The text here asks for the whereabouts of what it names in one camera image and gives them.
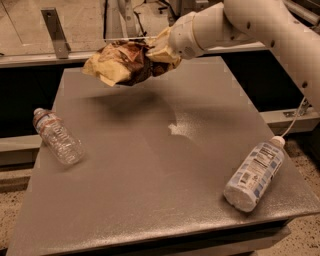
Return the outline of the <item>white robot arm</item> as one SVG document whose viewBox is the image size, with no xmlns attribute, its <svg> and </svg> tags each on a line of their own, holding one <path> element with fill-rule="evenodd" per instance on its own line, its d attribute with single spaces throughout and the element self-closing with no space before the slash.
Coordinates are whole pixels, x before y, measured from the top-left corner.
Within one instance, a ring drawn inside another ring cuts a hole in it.
<svg viewBox="0 0 320 256">
<path fill-rule="evenodd" d="M 214 47 L 262 43 L 309 103 L 320 111 L 320 35 L 301 24 L 282 0 L 224 0 L 180 17 L 151 42 L 147 56 L 170 63 Z"/>
</svg>

